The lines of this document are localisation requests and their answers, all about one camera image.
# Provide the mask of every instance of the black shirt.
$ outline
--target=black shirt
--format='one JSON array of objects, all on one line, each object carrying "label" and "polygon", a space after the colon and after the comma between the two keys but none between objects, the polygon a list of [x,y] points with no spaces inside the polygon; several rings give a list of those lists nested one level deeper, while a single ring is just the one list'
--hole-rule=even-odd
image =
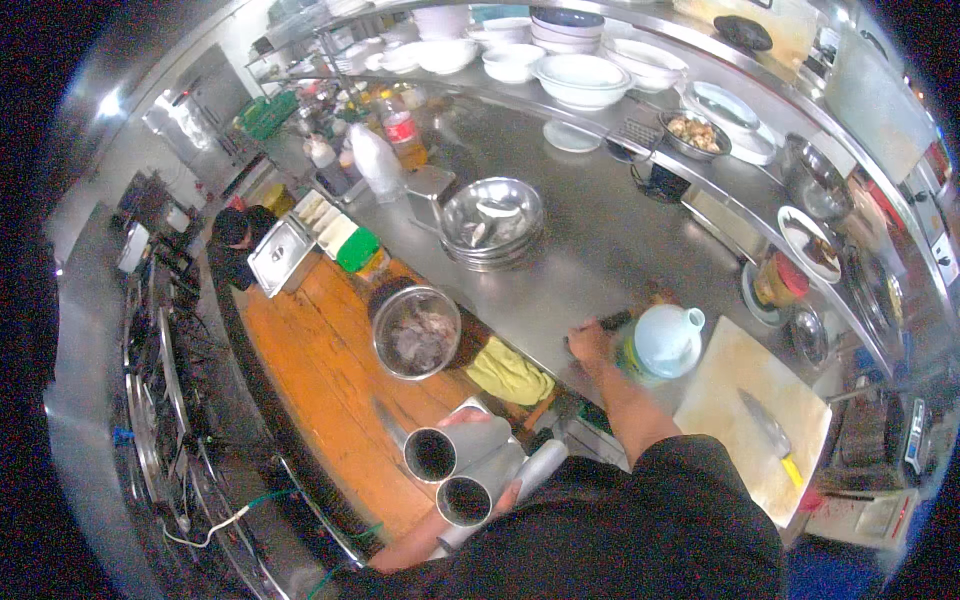
[{"label": "black shirt", "polygon": [[383,575],[336,577],[358,598],[772,598],[782,546],[726,448],[709,436],[662,440],[633,475],[570,458],[547,482],[564,499],[488,524],[458,553]]},{"label": "black shirt", "polygon": [[269,209],[258,204],[244,211],[251,229],[251,249],[237,250],[211,241],[206,246],[206,256],[210,263],[210,274],[216,284],[229,283],[238,290],[246,290],[256,283],[247,256],[256,248],[267,231],[276,223],[276,216]]}]

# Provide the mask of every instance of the black hair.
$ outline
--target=black hair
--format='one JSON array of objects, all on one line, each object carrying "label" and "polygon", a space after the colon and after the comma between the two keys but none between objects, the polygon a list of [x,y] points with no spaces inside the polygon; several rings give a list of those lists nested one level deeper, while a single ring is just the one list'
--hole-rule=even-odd
[{"label": "black hair", "polygon": [[247,216],[236,208],[228,207],[220,211],[213,220],[210,238],[225,246],[233,246],[247,236]]}]

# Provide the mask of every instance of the white cutting board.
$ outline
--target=white cutting board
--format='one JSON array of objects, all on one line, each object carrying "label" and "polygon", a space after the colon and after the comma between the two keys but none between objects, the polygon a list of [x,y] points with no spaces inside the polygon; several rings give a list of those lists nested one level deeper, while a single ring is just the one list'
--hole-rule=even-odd
[{"label": "white cutting board", "polygon": [[[783,470],[738,389],[753,394],[783,427],[804,478],[802,488]],[[673,420],[686,434],[703,433],[723,443],[751,498],[778,527],[785,528],[817,465],[831,417],[829,407],[786,365],[746,331],[720,317]]]}]

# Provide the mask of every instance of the person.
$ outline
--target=person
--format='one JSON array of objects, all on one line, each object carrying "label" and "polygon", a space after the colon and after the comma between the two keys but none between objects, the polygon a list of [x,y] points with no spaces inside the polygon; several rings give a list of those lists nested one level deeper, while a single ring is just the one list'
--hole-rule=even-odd
[{"label": "person", "polygon": [[221,210],[213,220],[210,242],[206,246],[214,282],[229,283],[241,291],[256,283],[247,256],[274,223],[274,213],[258,204],[243,212],[232,206]]},{"label": "person", "polygon": [[[570,457],[522,506],[514,507],[513,482],[492,521],[452,556],[427,561],[449,527],[434,510],[363,569],[338,571],[341,597],[781,595],[777,529],[724,446],[683,435],[614,364],[610,336],[595,319],[569,331],[569,346],[600,391],[632,473]],[[466,411],[474,415],[460,416]],[[452,418],[489,417],[463,409]]]}]

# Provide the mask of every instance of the metal bowl with meat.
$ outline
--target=metal bowl with meat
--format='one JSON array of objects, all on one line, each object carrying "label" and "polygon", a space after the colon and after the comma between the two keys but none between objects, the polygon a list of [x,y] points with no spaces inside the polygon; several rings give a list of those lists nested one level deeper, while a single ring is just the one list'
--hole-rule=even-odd
[{"label": "metal bowl with meat", "polygon": [[730,153],[730,138],[701,114],[669,110],[661,112],[659,118],[666,141],[684,156],[713,160]]},{"label": "metal bowl with meat", "polygon": [[414,285],[390,296],[373,316],[373,348],[391,375],[419,381],[440,372],[457,352],[460,310],[445,293]]}]

